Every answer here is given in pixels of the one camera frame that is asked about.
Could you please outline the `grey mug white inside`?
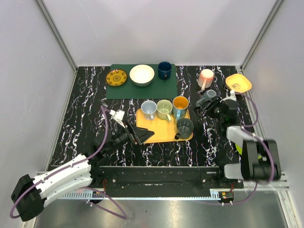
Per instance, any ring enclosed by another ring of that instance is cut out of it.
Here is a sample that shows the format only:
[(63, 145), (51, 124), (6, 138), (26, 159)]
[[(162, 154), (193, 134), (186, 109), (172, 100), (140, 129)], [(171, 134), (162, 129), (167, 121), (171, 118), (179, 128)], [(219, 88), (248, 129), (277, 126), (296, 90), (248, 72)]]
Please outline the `grey mug white inside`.
[(202, 98), (195, 103), (195, 106), (200, 107), (204, 102), (211, 101), (214, 97), (216, 97), (216, 95), (217, 93), (214, 90), (206, 90)]

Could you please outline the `pink mug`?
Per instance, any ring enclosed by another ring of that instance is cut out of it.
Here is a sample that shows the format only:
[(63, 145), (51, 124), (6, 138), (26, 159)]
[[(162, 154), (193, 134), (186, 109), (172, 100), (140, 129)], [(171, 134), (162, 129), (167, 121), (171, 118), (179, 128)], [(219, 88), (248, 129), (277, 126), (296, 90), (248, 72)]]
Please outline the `pink mug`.
[(211, 87), (213, 82), (214, 72), (210, 69), (203, 69), (198, 78), (198, 85), (201, 91)]

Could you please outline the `dark teal mug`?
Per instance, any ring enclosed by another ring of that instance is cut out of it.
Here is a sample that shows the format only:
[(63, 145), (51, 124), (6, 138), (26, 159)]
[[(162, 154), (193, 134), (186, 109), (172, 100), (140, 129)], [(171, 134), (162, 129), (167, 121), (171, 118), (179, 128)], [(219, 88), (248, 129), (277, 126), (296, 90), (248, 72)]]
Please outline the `dark teal mug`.
[(193, 122), (188, 118), (181, 118), (177, 124), (177, 133), (175, 139), (188, 139), (194, 131)]

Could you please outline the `orange and blue mug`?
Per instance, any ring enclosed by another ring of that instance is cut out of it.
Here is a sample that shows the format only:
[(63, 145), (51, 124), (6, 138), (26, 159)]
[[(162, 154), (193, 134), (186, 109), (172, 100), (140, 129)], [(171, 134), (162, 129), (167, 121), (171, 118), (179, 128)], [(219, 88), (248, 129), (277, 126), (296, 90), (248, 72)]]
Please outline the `orange and blue mug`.
[(178, 96), (174, 98), (172, 105), (173, 105), (172, 115), (176, 121), (186, 116), (187, 109), (189, 106), (189, 101), (187, 98), (183, 96)]

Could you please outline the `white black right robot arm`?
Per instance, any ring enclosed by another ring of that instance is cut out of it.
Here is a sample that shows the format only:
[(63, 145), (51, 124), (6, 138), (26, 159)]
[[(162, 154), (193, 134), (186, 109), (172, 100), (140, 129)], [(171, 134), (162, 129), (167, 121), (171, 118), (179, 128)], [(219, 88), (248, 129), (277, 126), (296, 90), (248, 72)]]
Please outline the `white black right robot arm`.
[(281, 166), (277, 143), (273, 139), (263, 139), (248, 132), (237, 120), (238, 103), (233, 99), (220, 97), (202, 98), (196, 108), (207, 116), (217, 119), (219, 132), (229, 141), (242, 148), (239, 164), (227, 164), (224, 172), (218, 174), (216, 184), (227, 188), (233, 179), (246, 181), (276, 181), (281, 178)]

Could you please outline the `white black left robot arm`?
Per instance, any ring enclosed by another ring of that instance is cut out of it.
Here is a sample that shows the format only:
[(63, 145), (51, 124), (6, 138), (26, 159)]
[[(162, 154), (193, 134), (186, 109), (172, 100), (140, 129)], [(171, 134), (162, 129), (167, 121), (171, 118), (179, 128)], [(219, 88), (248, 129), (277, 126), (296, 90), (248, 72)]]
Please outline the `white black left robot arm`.
[(108, 136), (96, 137), (84, 153), (66, 164), (35, 177), (28, 174), (19, 178), (12, 194), (12, 209), (9, 216), (23, 222), (38, 216), (51, 202), (82, 187), (98, 188), (103, 181), (97, 173), (101, 160), (112, 149), (130, 142), (141, 145), (154, 136), (154, 131), (123, 122), (118, 131)]

